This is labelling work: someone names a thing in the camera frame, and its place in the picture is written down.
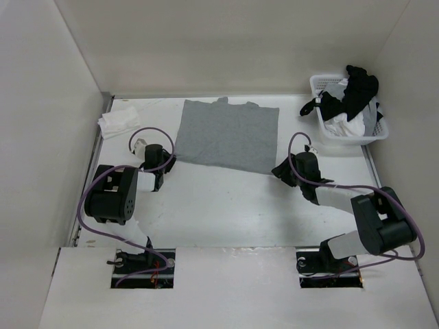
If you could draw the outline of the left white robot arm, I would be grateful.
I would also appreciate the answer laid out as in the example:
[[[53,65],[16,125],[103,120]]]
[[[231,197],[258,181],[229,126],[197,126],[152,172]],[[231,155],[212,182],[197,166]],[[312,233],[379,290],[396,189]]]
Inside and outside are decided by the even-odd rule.
[[[175,162],[175,154],[162,145],[146,145],[139,167],[98,166],[78,204],[78,221],[85,230],[139,248],[130,257],[130,264],[139,273],[152,269],[154,256],[162,260],[163,269],[169,261],[148,245],[148,237],[133,219],[137,193],[159,191]]]

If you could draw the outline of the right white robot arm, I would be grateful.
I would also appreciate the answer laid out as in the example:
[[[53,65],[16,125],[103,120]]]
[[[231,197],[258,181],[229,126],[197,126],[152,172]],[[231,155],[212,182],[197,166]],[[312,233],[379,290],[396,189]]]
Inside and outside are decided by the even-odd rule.
[[[272,174],[317,206],[328,206],[351,214],[356,229],[320,243],[316,252],[298,253],[298,272],[335,276],[358,270],[357,256],[370,254],[393,260],[396,249],[418,237],[396,193],[383,187],[363,194],[355,188],[341,188],[321,176],[318,159],[310,151],[292,154]]]

